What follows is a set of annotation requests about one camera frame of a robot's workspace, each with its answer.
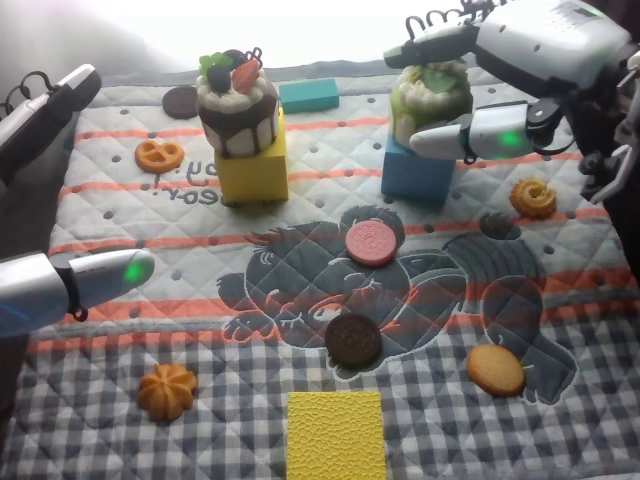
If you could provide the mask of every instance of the textured yellow square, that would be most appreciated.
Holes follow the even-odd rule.
[[[292,393],[287,480],[384,480],[380,394]]]
[[[225,158],[215,153],[222,196],[227,203],[287,200],[287,134],[280,109],[278,136],[254,157]]]

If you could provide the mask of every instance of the blue block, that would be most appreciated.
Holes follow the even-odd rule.
[[[382,193],[443,205],[455,164],[452,160],[421,157],[389,135],[382,167]]]
[[[280,86],[284,113],[317,112],[340,105],[335,79],[312,80]]]

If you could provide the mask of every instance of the toy cupcake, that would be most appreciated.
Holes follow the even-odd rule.
[[[224,157],[257,155],[278,135],[278,93],[261,56],[255,48],[200,57],[198,115],[209,144]]]
[[[419,130],[455,120],[473,107],[467,68],[461,61],[410,66],[391,90],[391,133],[411,148]]]

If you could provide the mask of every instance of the quilted mat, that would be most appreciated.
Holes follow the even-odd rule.
[[[169,87],[102,89],[78,122],[50,253],[146,247],[156,271],[87,322],[33,335],[2,478],[285,478],[289,393],[362,390],[381,395],[389,479],[638,478],[640,296],[606,212],[579,194],[580,155],[459,162],[438,209],[386,198],[396,75],[339,76],[339,108],[287,115],[290,200],[247,207],[221,198],[199,120],[164,114]],[[476,106],[526,98],[476,67],[470,80]],[[181,167],[140,171],[146,138],[179,142]],[[531,176],[557,190],[548,220],[509,202]],[[345,255],[368,219],[400,245],[381,269]],[[343,311],[382,332],[365,371],[324,348]],[[522,396],[470,381],[483,343],[521,360]],[[172,423],[136,405],[156,363],[197,374]]]

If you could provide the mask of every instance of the blue cube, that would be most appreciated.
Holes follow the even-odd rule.
[[[443,205],[455,165],[452,160],[421,157],[389,134],[382,167],[382,193]]]
[[[335,79],[312,80],[280,86],[284,113],[317,112],[337,108],[340,95]]]

